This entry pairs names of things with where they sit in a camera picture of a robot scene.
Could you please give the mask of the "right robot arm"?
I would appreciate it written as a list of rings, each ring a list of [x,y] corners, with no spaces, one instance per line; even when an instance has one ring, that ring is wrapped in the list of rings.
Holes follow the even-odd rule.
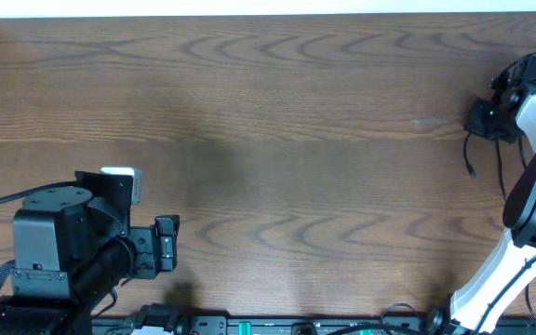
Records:
[[[502,190],[498,244],[462,288],[430,314],[427,334],[490,334],[504,310],[536,278],[536,51],[490,81],[490,100],[477,100],[464,129],[494,144],[529,143],[533,151],[512,190]]]

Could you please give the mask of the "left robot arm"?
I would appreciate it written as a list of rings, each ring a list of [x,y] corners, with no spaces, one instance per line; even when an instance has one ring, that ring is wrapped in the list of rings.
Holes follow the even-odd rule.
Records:
[[[141,172],[104,167],[72,181],[0,197],[20,200],[12,228],[12,261],[0,266],[0,334],[187,334],[188,319],[157,303],[121,323],[103,321],[97,306],[117,286],[153,280],[177,265],[177,215],[131,227],[141,198]]]

